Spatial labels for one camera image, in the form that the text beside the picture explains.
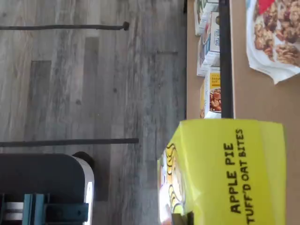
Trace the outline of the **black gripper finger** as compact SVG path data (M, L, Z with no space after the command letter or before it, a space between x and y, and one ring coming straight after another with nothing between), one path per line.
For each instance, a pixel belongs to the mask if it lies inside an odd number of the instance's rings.
M194 213L191 211L187 214L172 214L172 225L194 225Z

